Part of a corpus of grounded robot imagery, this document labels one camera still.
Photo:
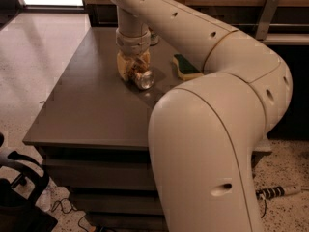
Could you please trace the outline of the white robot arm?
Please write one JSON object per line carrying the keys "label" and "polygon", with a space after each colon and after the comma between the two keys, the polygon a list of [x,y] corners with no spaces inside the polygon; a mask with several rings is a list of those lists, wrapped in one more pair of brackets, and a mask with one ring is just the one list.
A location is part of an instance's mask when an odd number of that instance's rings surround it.
{"label": "white robot arm", "polygon": [[264,232],[252,178],[258,142],[283,117],[290,69],[263,43],[174,0],[111,0],[124,55],[155,31],[201,76],[168,91],[148,142],[169,232]]}

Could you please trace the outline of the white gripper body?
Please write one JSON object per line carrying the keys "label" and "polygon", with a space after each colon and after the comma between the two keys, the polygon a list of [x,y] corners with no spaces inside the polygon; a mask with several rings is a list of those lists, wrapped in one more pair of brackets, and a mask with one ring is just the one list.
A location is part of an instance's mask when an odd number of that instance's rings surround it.
{"label": "white gripper body", "polygon": [[116,44],[121,52],[126,56],[138,56],[144,54],[151,44],[151,33],[146,31],[142,36],[130,37],[125,36],[116,30]]}

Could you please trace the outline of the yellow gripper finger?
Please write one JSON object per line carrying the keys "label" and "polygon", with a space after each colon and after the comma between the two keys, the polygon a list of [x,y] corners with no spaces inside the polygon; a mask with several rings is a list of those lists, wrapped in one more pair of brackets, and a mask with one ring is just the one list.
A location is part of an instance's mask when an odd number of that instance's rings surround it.
{"label": "yellow gripper finger", "polygon": [[130,81],[134,65],[134,59],[130,56],[124,55],[122,51],[117,54],[117,67],[122,80]]}
{"label": "yellow gripper finger", "polygon": [[151,62],[150,51],[147,50],[136,58],[137,65],[145,72],[149,69]]}

